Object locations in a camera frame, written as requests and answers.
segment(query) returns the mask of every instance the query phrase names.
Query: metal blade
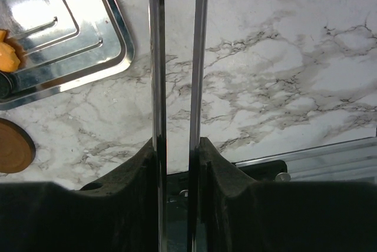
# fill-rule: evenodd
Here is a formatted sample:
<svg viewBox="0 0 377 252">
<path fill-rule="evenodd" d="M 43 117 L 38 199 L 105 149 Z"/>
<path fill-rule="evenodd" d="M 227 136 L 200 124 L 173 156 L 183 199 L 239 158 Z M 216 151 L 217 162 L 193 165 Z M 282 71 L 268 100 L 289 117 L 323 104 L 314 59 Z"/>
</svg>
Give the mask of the metal blade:
<svg viewBox="0 0 377 252">
<path fill-rule="evenodd" d="M 166 234 L 166 59 L 164 0 L 149 0 L 151 79 L 153 102 L 153 147 L 157 156 L 158 250 L 167 251 Z"/>
<path fill-rule="evenodd" d="M 191 89 L 190 153 L 188 172 L 187 251 L 196 252 L 198 213 L 199 142 L 201 98 L 203 94 L 204 53 L 206 49 L 207 1 L 196 0 L 193 81 Z"/>
</svg>

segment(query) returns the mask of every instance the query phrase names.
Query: black rubber base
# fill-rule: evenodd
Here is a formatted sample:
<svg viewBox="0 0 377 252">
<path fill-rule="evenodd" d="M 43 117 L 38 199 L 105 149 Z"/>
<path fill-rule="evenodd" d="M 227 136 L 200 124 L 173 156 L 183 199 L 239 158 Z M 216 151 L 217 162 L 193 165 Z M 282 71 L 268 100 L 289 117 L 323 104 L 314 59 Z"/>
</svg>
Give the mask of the black rubber base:
<svg viewBox="0 0 377 252">
<path fill-rule="evenodd" d="M 0 99 L 5 99 L 12 93 L 13 81 L 11 77 L 0 72 Z"/>
</svg>

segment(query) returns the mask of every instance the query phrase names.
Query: marble countertop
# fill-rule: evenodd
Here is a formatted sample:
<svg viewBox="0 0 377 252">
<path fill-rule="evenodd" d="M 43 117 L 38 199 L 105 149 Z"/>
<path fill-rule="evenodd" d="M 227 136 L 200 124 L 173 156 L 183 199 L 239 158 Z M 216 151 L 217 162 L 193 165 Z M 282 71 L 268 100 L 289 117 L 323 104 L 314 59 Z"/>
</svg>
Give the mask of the marble countertop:
<svg viewBox="0 0 377 252">
<path fill-rule="evenodd" d="M 148 0 L 117 0 L 135 41 L 118 75 L 0 112 L 37 145 L 0 182 L 102 176 L 151 137 Z M 168 171 L 188 167 L 194 1 L 166 0 Z M 202 136 L 230 161 L 375 135 L 377 0 L 209 0 Z"/>
</svg>

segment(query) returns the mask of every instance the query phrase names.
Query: round wooden object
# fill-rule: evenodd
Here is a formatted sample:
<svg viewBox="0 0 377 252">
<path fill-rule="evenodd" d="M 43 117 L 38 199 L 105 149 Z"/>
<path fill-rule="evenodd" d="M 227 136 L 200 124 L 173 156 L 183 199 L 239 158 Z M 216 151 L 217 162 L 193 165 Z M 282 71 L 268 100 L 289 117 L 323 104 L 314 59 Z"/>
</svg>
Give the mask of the round wooden object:
<svg viewBox="0 0 377 252">
<path fill-rule="evenodd" d="M 35 145 L 18 125 L 0 118 L 0 173 L 18 173 L 35 157 Z"/>
</svg>

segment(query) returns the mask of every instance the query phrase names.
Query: stainless steel tray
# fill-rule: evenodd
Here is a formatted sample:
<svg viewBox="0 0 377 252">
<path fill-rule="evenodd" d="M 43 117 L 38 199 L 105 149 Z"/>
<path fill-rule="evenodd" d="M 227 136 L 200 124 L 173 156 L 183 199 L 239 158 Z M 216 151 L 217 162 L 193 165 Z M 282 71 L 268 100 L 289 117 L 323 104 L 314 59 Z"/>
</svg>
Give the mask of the stainless steel tray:
<svg viewBox="0 0 377 252">
<path fill-rule="evenodd" d="M 0 110 L 124 71 L 134 57 L 115 0 L 0 0 L 0 29 L 25 52 Z"/>
</svg>

